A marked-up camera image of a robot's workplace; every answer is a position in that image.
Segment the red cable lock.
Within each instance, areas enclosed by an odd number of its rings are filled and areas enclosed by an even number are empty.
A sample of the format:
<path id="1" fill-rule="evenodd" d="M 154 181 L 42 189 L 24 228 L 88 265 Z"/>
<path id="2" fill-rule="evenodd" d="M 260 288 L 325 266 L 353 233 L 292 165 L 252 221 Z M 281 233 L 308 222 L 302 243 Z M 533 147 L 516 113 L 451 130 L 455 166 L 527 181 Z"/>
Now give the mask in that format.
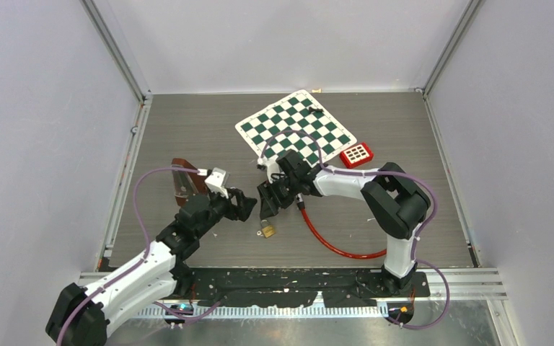
<path id="1" fill-rule="evenodd" d="M 373 252 L 369 254 L 357 254 L 357 253 L 351 253 L 343 251 L 342 249 L 339 249 L 332 245 L 330 242 L 328 242 L 315 228 L 314 224 L 312 223 L 311 219 L 309 218 L 307 212 L 306 212 L 306 206 L 302 197 L 302 194 L 297 194 L 295 197 L 296 206 L 298 210 L 300 211 L 302 218 L 304 219 L 304 222 L 306 223 L 308 229 L 311 231 L 313 236 L 318 240 L 324 247 L 326 247 L 331 252 L 340 255 L 342 257 L 347 257 L 354 260 L 372 260 L 376 258 L 385 257 L 387 255 L 387 250 L 383 249 L 379 252 Z"/>

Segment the brass padlock with long shackle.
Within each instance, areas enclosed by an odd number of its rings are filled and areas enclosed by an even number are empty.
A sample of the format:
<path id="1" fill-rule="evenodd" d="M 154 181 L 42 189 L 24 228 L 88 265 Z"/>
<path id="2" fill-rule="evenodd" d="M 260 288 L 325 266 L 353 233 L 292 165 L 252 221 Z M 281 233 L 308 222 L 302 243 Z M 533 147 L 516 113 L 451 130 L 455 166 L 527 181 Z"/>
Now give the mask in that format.
<path id="1" fill-rule="evenodd" d="M 276 233 L 274 226 L 266 219 L 260 221 L 260 229 L 257 232 L 258 236 L 264 239 L 272 237 Z"/>

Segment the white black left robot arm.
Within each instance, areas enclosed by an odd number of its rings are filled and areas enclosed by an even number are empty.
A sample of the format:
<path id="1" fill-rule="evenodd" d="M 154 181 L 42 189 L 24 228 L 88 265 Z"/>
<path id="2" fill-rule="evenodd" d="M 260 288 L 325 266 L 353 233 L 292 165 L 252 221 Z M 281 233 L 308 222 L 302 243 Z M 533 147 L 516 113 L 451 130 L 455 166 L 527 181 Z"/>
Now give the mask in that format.
<path id="1" fill-rule="evenodd" d="M 185 264 L 201 237 L 222 219 L 246 221 L 257 204 L 237 188 L 233 199 L 219 193 L 194 195 L 149 248 L 86 286 L 67 285 L 45 327 L 57 345 L 104 345 L 125 321 L 161 298 L 186 297 L 193 271 Z"/>

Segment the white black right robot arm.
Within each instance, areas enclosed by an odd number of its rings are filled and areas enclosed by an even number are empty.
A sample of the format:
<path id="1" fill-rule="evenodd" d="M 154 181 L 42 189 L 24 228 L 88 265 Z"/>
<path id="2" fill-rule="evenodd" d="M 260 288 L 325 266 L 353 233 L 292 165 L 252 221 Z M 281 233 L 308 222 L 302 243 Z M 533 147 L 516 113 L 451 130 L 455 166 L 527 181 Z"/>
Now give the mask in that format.
<path id="1" fill-rule="evenodd" d="M 261 218 L 301 204 L 304 195 L 363 200 L 387 235 L 379 284 L 393 296 L 411 287 L 418 266 L 418 236 L 436 215 L 437 199 L 428 185 L 393 162 L 368 170 L 321 163 L 312 167 L 293 150 L 277 159 L 259 158 L 257 167 L 267 174 L 258 185 Z"/>

